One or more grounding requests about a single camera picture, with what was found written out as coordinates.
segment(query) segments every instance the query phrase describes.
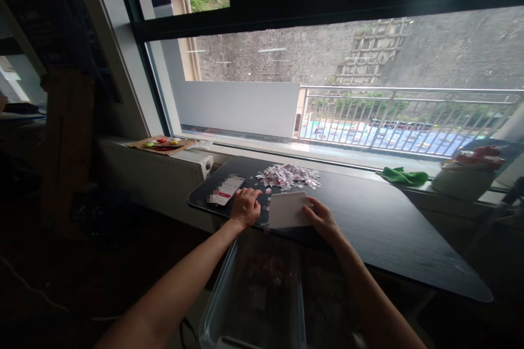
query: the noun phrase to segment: hand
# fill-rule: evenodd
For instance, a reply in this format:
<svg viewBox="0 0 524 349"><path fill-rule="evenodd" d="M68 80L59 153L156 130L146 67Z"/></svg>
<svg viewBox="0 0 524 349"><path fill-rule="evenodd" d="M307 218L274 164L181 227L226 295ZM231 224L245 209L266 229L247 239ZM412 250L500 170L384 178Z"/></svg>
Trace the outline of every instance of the hand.
<svg viewBox="0 0 524 349"><path fill-rule="evenodd" d="M235 202L229 219L237 221L242 226L242 230L252 226L260 217L260 203L257 197L262 193L253 188L242 188L235 192Z"/></svg>
<svg viewBox="0 0 524 349"><path fill-rule="evenodd" d="M308 197L308 199L313 205L313 208L302 206L302 211L309 218L318 234L331 245L340 236L344 238L329 207L315 198Z"/></svg>

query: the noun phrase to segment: balcony railing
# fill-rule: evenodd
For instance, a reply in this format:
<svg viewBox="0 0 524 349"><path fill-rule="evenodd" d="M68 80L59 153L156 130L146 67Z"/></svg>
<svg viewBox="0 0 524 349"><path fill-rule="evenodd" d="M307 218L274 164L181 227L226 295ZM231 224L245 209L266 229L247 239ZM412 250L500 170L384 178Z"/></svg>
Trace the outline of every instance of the balcony railing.
<svg viewBox="0 0 524 349"><path fill-rule="evenodd" d="M524 99L507 89L302 89L299 139L439 157L491 137Z"/></svg>

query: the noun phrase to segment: smartphone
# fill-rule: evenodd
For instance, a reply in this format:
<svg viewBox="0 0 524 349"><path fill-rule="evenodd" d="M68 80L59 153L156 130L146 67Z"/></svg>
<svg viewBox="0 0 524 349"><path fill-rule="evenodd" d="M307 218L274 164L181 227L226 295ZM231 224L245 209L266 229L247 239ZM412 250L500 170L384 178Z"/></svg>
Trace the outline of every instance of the smartphone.
<svg viewBox="0 0 524 349"><path fill-rule="evenodd" d="M216 203L220 206L225 206L226 203L233 197L238 188L246 181L240 176L233 176L227 178L212 195L210 195L209 202Z"/></svg>

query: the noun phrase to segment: plastic bin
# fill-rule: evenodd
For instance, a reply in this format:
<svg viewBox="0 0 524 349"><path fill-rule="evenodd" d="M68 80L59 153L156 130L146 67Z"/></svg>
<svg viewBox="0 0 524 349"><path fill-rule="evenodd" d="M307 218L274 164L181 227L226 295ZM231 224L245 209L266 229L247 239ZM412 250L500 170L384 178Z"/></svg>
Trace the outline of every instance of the plastic bin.
<svg viewBox="0 0 524 349"><path fill-rule="evenodd" d="M306 348L295 244L248 230L231 245L200 322L207 348Z"/></svg>

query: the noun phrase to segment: black desk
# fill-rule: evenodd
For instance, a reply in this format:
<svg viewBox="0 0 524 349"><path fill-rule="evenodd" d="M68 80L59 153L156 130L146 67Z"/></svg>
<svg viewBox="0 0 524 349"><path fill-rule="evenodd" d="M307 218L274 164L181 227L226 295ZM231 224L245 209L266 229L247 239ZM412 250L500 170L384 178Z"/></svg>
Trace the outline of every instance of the black desk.
<svg viewBox="0 0 524 349"><path fill-rule="evenodd" d="M265 189L255 177L272 166L270 161L232 157L189 194L191 207L228 218L233 203L215 206L207 197L228 175L246 178L243 186ZM320 172L321 188L305 191L327 204L360 257L369 266L412 279L436 289L459 294L479 302L490 302L493 295L473 269L451 248L410 200L396 187L371 180ZM280 188L273 187L273 194ZM259 203L268 205L271 195L262 193ZM267 226L269 212L262 210L254 227ZM320 250L330 250L313 227L272 230L278 236Z"/></svg>

